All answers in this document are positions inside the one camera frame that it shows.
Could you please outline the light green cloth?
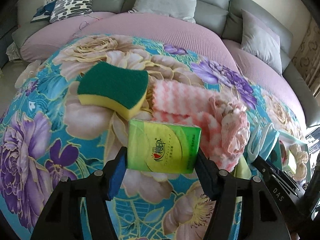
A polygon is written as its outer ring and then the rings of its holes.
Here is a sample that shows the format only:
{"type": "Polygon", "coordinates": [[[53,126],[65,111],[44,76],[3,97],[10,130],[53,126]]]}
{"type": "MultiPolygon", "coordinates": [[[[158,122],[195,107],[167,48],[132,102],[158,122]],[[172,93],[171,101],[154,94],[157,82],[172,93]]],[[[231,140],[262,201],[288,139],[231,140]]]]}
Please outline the light green cloth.
{"type": "Polygon", "coordinates": [[[243,155],[239,158],[238,164],[234,168],[233,176],[247,180],[249,180],[252,176],[251,170],[243,155]]]}

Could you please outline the pink white fluffy cloth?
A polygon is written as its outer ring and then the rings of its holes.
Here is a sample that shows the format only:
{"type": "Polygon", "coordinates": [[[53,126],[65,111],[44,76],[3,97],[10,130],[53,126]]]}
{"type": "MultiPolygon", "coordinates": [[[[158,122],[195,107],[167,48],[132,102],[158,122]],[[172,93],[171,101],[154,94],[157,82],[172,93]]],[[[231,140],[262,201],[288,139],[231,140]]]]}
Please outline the pink white fluffy cloth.
{"type": "Polygon", "coordinates": [[[200,149],[218,168],[233,171],[250,137],[247,107],[231,89],[219,91],[177,81],[156,81],[153,119],[201,128],[200,149]]]}

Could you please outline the green tissue pack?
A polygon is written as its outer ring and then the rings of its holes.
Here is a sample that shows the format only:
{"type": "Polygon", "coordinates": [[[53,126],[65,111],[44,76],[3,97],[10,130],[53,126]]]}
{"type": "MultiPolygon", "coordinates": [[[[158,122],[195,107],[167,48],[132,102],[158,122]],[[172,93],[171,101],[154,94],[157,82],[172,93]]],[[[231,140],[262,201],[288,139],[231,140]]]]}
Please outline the green tissue pack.
{"type": "Polygon", "coordinates": [[[132,119],[128,136],[127,168],[143,172],[193,173],[201,128],[132,119]]]}

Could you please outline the red tape roll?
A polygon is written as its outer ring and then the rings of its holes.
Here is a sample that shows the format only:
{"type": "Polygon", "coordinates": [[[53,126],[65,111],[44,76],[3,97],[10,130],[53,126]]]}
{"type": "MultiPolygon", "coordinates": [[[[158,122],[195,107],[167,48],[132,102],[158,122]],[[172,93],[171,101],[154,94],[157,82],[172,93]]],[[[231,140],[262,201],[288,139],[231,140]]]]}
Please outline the red tape roll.
{"type": "Polygon", "coordinates": [[[282,165],[282,168],[284,168],[289,163],[289,153],[287,152],[286,147],[281,140],[279,141],[279,145],[280,145],[280,152],[281,152],[281,165],[282,165]]]}

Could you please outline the cream lace scrunchie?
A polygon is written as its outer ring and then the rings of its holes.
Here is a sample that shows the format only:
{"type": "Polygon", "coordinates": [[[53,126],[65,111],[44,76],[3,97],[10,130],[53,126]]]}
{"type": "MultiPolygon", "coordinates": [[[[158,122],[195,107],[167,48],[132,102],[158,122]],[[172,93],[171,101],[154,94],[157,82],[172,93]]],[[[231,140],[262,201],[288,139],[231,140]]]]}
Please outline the cream lace scrunchie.
{"type": "Polygon", "coordinates": [[[298,144],[291,145],[289,150],[294,156],[297,165],[293,179],[295,181],[301,181],[306,178],[308,172],[306,164],[309,161],[309,155],[306,151],[302,150],[301,146],[298,144]]]}

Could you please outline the blue face mask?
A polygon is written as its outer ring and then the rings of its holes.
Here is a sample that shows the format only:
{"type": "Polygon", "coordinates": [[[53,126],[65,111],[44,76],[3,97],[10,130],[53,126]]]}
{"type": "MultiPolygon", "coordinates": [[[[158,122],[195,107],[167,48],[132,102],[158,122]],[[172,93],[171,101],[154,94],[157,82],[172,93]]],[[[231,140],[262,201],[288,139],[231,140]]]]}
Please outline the blue face mask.
{"type": "Polygon", "coordinates": [[[252,166],[257,157],[267,160],[279,138],[279,131],[273,123],[266,126],[258,125],[250,135],[247,144],[247,163],[252,166]]]}

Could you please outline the green yellow sponge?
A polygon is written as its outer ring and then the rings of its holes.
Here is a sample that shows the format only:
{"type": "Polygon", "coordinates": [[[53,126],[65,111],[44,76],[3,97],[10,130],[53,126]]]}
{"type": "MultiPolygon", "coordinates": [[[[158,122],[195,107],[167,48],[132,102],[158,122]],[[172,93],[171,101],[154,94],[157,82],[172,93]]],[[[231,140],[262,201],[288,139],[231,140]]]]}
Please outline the green yellow sponge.
{"type": "Polygon", "coordinates": [[[101,62],[81,79],[77,95],[82,105],[109,108],[126,120],[140,110],[148,90],[146,70],[131,70],[101,62]]]}

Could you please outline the teal shallow cardboard box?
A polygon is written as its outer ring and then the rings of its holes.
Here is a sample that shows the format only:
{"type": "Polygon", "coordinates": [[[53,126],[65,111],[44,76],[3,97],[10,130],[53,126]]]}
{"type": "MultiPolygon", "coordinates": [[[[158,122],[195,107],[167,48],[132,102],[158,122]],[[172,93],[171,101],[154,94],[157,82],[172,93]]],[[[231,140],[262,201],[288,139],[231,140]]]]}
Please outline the teal shallow cardboard box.
{"type": "Polygon", "coordinates": [[[310,154],[306,139],[279,131],[281,169],[299,185],[311,180],[310,154]]]}

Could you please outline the pink sofa seat cover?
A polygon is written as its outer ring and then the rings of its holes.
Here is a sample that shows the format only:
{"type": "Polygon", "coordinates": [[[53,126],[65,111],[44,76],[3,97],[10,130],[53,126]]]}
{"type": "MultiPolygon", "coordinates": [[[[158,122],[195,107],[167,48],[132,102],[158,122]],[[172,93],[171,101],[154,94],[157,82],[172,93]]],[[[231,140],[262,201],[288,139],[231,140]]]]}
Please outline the pink sofa seat cover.
{"type": "Polygon", "coordinates": [[[14,40],[21,36],[21,31],[32,27],[36,27],[37,31],[20,44],[20,54],[24,61],[45,60],[71,40],[89,34],[149,38],[194,51],[229,69],[238,70],[285,103],[295,113],[302,129],[306,129],[302,105],[283,75],[242,50],[237,42],[221,39],[216,33],[198,24],[155,14],[92,12],[55,23],[42,21],[25,24],[14,33],[14,40]]]}

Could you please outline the grey purple right cushion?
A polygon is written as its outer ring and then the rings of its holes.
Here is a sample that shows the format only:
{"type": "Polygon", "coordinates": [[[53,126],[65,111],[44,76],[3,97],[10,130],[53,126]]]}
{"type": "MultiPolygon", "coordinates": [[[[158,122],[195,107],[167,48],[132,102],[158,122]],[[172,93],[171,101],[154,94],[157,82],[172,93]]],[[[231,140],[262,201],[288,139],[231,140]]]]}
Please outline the grey purple right cushion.
{"type": "Polygon", "coordinates": [[[243,24],[240,48],[256,56],[281,75],[280,37],[250,12],[241,12],[243,24]]]}

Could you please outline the patterned beige curtain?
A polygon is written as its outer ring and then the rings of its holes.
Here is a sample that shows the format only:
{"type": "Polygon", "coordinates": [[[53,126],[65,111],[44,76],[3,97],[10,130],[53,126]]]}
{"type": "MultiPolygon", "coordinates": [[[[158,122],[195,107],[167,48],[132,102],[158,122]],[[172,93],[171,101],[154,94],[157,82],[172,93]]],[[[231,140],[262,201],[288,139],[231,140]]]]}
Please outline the patterned beige curtain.
{"type": "Polygon", "coordinates": [[[320,30],[312,17],[307,32],[292,59],[313,96],[319,96],[320,30]]]}

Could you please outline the grey sofa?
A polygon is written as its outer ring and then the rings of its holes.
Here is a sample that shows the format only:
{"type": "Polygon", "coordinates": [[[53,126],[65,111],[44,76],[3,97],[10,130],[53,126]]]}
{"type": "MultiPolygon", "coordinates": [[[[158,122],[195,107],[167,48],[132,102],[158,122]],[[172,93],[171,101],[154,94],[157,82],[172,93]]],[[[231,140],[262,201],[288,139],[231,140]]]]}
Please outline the grey sofa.
{"type": "MultiPolygon", "coordinates": [[[[93,0],[93,12],[125,13],[136,0],[93,0]]],[[[280,37],[281,60],[286,64],[307,33],[310,15],[303,12],[303,20],[296,16],[301,5],[298,0],[197,0],[195,22],[219,35],[222,39],[240,43],[242,39],[242,11],[248,11],[280,37]]]]}

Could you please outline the black white patterned pillow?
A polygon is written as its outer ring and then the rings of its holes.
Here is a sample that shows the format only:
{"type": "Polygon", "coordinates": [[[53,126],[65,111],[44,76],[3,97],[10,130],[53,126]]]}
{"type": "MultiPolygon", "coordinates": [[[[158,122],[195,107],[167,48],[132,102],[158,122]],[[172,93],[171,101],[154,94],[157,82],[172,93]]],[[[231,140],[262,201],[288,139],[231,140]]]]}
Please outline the black white patterned pillow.
{"type": "Polygon", "coordinates": [[[92,12],[93,0],[56,0],[50,23],[92,12]]]}

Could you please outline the blue book on sofa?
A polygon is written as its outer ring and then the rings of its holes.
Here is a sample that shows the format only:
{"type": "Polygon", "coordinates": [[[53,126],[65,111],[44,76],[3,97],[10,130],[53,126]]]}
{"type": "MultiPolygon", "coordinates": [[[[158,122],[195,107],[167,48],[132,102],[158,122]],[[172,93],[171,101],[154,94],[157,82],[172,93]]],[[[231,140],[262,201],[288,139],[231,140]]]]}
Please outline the blue book on sofa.
{"type": "Polygon", "coordinates": [[[40,21],[49,21],[50,16],[54,10],[56,1],[50,2],[37,9],[36,14],[33,16],[31,23],[40,21]]]}

